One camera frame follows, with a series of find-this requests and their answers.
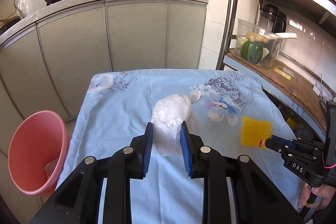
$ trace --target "cardboard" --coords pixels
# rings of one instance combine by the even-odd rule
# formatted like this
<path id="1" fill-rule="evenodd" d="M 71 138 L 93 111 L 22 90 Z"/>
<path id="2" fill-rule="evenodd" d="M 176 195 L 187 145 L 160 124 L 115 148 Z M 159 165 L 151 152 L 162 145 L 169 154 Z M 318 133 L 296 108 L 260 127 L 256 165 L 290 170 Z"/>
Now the cardboard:
<path id="1" fill-rule="evenodd" d="M 274 61 L 272 68 L 263 69 L 248 63 L 242 57 L 236 55 L 233 48 L 229 50 L 227 55 L 253 70 L 285 93 L 295 103 L 300 105 L 326 132 L 327 120 L 320 106 L 320 97 L 313 91 L 314 85 L 306 78 L 278 60 Z"/>

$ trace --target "human hand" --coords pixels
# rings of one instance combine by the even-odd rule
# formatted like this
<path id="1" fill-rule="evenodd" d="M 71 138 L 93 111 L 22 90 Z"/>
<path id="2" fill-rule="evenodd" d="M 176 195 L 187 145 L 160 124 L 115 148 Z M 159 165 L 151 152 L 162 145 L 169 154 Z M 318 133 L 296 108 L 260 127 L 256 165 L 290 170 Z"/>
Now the human hand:
<path id="1" fill-rule="evenodd" d="M 317 210 L 323 210 L 328 206 L 329 202 L 333 198 L 336 192 L 336 189 L 334 187 L 323 184 L 319 188 L 312 188 L 310 191 L 308 184 L 305 183 L 302 188 L 301 195 L 299 198 L 299 203 L 298 203 L 299 208 L 302 208 L 307 203 L 311 192 L 314 195 L 322 197 L 321 204 L 317 208 Z"/>

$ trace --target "yellow mesh cloth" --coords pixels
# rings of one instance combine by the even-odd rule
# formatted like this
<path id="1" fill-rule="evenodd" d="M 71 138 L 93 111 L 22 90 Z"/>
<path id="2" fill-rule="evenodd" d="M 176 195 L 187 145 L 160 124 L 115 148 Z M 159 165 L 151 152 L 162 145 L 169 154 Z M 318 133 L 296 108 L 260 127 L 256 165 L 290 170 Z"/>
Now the yellow mesh cloth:
<path id="1" fill-rule="evenodd" d="M 271 135 L 271 122 L 259 121 L 247 116 L 241 118 L 241 145 L 266 148 L 265 141 L 269 139 Z"/>

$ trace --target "pink bucket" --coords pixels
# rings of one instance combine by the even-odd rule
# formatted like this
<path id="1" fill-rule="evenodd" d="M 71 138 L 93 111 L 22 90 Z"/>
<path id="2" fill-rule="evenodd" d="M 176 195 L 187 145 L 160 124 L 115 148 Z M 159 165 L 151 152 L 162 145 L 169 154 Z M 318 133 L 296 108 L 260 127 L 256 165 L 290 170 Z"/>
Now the pink bucket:
<path id="1" fill-rule="evenodd" d="M 27 195 L 50 197 L 68 153 L 70 137 L 55 112 L 44 110 L 29 116 L 15 131 L 8 152 L 10 176 L 17 188 Z M 58 158 L 47 178 L 44 167 Z"/>

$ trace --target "pink string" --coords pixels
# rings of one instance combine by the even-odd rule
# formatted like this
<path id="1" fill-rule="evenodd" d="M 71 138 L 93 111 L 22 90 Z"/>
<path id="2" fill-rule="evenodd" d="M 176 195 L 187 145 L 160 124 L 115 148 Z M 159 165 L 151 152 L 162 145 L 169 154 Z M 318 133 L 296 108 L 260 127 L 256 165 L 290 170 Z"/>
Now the pink string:
<path id="1" fill-rule="evenodd" d="M 332 166 L 326 166 L 325 163 L 324 163 L 324 152 L 322 153 L 322 161 L 323 161 L 323 166 L 324 168 L 326 169 L 331 169 L 331 168 L 334 168 L 336 167 L 336 164 L 332 165 Z"/>

